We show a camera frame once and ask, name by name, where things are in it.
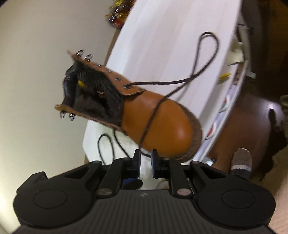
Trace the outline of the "brown leather work boot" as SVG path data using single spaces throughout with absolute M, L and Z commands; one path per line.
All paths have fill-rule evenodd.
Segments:
M 164 158 L 187 162 L 195 156 L 202 130 L 185 106 L 92 62 L 92 56 L 84 56 L 82 50 L 70 56 L 73 64 L 65 73 L 64 99 L 55 106 L 61 116 L 98 122 Z

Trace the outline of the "dark brown shoelace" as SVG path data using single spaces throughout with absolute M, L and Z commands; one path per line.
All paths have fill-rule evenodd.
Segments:
M 201 43 L 202 40 L 206 37 L 212 37 L 215 40 L 216 43 L 216 47 L 215 47 L 215 51 L 214 54 L 212 55 L 212 57 L 210 58 L 210 60 L 202 67 L 202 69 L 200 71 L 198 71 L 197 73 L 195 73 L 195 69 L 198 63 L 198 58 L 199 58 L 199 53 L 200 53 L 200 49 L 201 49 Z M 199 38 L 198 38 L 198 43 L 197 43 L 197 50 L 196 50 L 196 54 L 195 54 L 195 60 L 194 60 L 194 65 L 193 65 L 193 69 L 192 69 L 192 73 L 188 78 L 185 79 L 181 79 L 181 80 L 176 80 L 176 81 L 142 81 L 142 82 L 131 82 L 128 84 L 124 84 L 122 86 L 123 90 L 130 90 L 132 89 L 132 87 L 137 86 L 137 85 L 175 85 L 175 84 L 181 84 L 179 87 L 175 88 L 174 90 L 172 90 L 170 93 L 166 94 L 165 96 L 163 96 L 160 101 L 157 102 L 156 107 L 153 109 L 151 116 L 149 117 L 144 130 L 141 133 L 141 138 L 140 138 L 140 143 L 139 145 L 139 150 L 142 148 L 143 146 L 143 142 L 145 140 L 145 137 L 148 134 L 148 131 L 152 125 L 153 120 L 155 119 L 155 116 L 158 112 L 158 110 L 160 109 L 160 106 L 162 105 L 162 103 L 164 103 L 166 100 L 168 100 L 168 98 L 170 98 L 173 94 L 177 93 L 178 91 L 182 90 L 184 87 L 188 86 L 195 78 L 197 78 L 201 73 L 203 73 L 207 67 L 213 62 L 213 60 L 215 59 L 218 51 L 219 51 L 219 47 L 220 47 L 220 43 L 219 43 L 219 39 L 217 38 L 217 36 L 212 33 L 212 32 L 203 32 Z

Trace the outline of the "grey slipper foot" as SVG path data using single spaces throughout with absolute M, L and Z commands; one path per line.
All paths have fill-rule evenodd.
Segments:
M 245 148 L 237 149 L 232 157 L 230 174 L 248 180 L 252 170 L 252 157 Z

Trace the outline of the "cooking oil bottles cluster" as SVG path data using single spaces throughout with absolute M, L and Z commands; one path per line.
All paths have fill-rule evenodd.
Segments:
M 131 12 L 136 0 L 118 0 L 110 6 L 110 13 L 105 17 L 108 22 L 115 28 L 123 27 L 128 15 Z

